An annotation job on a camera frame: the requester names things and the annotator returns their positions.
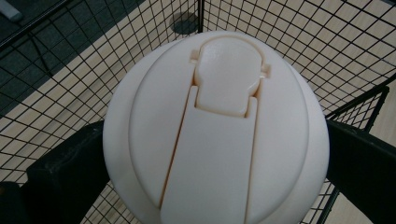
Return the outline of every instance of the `metal wire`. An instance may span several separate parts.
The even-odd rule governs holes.
[[[180,20],[196,20],[191,35],[231,30],[260,39],[303,75],[329,118],[371,127],[383,86],[396,78],[395,11],[378,1],[60,1],[0,42],[0,180],[23,184],[31,163],[104,119],[131,67],[188,36],[190,27],[172,29]],[[302,223],[324,222],[335,190],[326,181]],[[109,183],[82,222],[138,221]]]

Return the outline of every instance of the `round lid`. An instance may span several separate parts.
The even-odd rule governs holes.
[[[142,59],[114,94],[104,131],[110,178],[143,223],[297,222],[318,195],[328,147],[301,76],[231,32]]]

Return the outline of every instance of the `black wire grid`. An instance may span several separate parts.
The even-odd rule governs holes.
[[[0,43],[0,180],[104,119],[123,76],[165,43],[211,30],[252,35],[293,65],[328,119],[369,131],[396,78],[394,4],[381,1],[60,1]],[[302,223],[323,223],[326,181]],[[137,223],[111,183],[83,223]]]

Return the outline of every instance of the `wire mesh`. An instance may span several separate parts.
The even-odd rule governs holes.
[[[192,0],[61,1],[28,32],[3,41],[0,180],[23,184],[30,164],[81,127],[104,119],[107,104],[127,71],[160,45],[195,34],[191,26],[201,23],[199,15],[203,15],[204,32],[243,32],[274,48],[307,80],[326,115],[395,78],[394,4],[199,2],[205,6],[200,6],[202,14]],[[378,97],[368,97],[338,118],[364,127]],[[333,185],[325,182],[303,223],[318,221],[332,191]],[[109,183],[82,222],[138,221]]]

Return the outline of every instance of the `wire rack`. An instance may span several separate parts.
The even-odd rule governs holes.
[[[198,31],[260,39],[303,75],[328,119],[371,127],[396,78],[395,14],[382,1],[59,1],[0,43],[0,180],[25,183],[30,164],[105,118],[134,64]],[[336,195],[326,181],[302,223],[323,223]],[[138,220],[108,183],[82,222]]]

